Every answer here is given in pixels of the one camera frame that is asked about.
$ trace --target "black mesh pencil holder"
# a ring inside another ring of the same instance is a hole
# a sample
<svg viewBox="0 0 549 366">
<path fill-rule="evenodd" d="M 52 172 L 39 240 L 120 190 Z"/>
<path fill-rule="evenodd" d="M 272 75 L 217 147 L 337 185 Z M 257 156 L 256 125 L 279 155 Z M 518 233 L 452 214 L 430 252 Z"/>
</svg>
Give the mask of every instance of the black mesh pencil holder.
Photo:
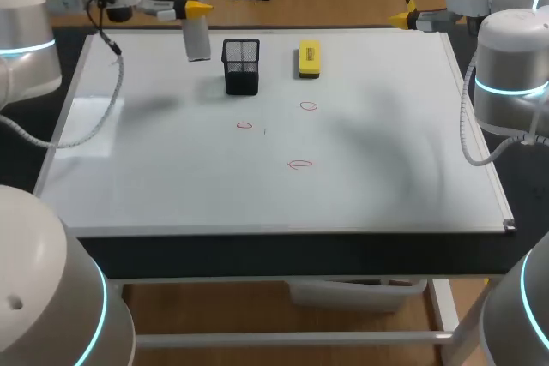
<svg viewBox="0 0 549 366">
<path fill-rule="evenodd" d="M 225 39 L 221 61 L 226 94 L 254 96 L 259 84 L 259 40 Z"/>
</svg>

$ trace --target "black cable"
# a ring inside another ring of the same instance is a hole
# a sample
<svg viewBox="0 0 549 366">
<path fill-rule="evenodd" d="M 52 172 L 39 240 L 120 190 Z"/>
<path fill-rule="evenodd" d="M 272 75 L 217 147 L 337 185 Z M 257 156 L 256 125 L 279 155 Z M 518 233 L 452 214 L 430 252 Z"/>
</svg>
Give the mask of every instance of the black cable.
<svg viewBox="0 0 549 366">
<path fill-rule="evenodd" d="M 90 10 L 90 7 L 92 6 L 93 2 L 97 3 L 97 7 L 100 10 L 100 24 L 99 25 L 95 22 L 95 19 L 92 16 L 92 13 L 91 13 L 91 10 Z M 115 3 L 115 2 L 116 2 L 116 0 L 88 0 L 87 3 L 86 3 L 86 15 L 87 15 L 87 18 L 89 19 L 89 21 L 92 23 L 92 25 L 94 25 L 95 30 L 97 30 L 97 32 L 100 34 L 100 37 L 103 39 L 103 41 L 106 43 L 106 45 L 111 48 L 112 52 L 115 55 L 120 56 L 120 55 L 122 55 L 122 49 L 120 49 L 120 47 L 117 45 L 117 43 L 112 41 L 112 39 L 109 38 L 109 36 L 105 32 L 103 32 L 103 14 L 105 13 L 106 5 L 108 3 Z"/>
</svg>

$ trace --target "table leg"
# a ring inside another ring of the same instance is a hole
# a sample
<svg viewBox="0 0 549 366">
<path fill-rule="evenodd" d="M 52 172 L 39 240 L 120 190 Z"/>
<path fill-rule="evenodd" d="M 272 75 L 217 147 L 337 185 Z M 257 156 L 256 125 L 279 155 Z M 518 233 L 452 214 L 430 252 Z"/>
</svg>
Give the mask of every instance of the table leg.
<svg viewBox="0 0 549 366">
<path fill-rule="evenodd" d="M 493 282 L 488 283 L 473 306 L 455 329 L 452 343 L 440 349 L 444 366 L 462 366 L 479 345 L 479 321 L 482 306 L 492 290 Z"/>
</svg>

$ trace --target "wooden floor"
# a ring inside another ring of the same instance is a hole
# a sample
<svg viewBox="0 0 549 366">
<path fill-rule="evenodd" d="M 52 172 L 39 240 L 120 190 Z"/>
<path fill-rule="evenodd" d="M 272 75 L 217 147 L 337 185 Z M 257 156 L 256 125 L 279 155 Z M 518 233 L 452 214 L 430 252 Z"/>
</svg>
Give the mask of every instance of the wooden floor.
<svg viewBox="0 0 549 366">
<path fill-rule="evenodd" d="M 415 0 L 419 9 L 439 9 L 444 0 Z M 208 0 L 215 6 L 211 25 L 384 25 L 406 11 L 404 0 Z M 54 19 L 58 25 L 87 24 L 83 16 Z M 128 24 L 158 25 L 137 15 Z M 452 282 L 460 315 L 478 296 L 482 279 Z M 296 331 L 428 330 L 428 299 L 410 299 L 394 315 L 373 315 L 298 308 L 283 283 L 213 285 L 140 285 L 127 287 L 125 297 L 138 333 L 230 333 Z M 430 346 L 371 348 L 249 348 L 137 351 L 136 366 L 354 366 L 439 365 Z M 476 352 L 469 366 L 486 364 Z"/>
</svg>

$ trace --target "metal table frame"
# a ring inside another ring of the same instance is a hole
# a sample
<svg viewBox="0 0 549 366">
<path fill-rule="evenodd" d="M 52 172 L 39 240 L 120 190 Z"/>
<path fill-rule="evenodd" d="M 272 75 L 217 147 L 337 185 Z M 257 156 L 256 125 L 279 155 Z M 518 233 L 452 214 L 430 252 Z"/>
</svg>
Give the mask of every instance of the metal table frame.
<svg viewBox="0 0 549 366">
<path fill-rule="evenodd" d="M 125 285 L 159 283 L 214 283 L 233 281 L 289 280 L 289 278 L 192 278 L 192 279 L 111 279 L 122 294 Z M 372 277 L 337 276 L 325 280 L 367 280 Z M 296 333 L 199 333 L 138 334 L 136 347 L 142 349 L 267 346 L 364 346 L 441 345 L 444 366 L 461 366 L 479 345 L 480 313 L 496 281 L 491 280 L 466 316 L 459 321 L 448 279 L 430 279 L 428 289 L 435 312 L 437 331 L 410 332 L 296 332 Z"/>
</svg>

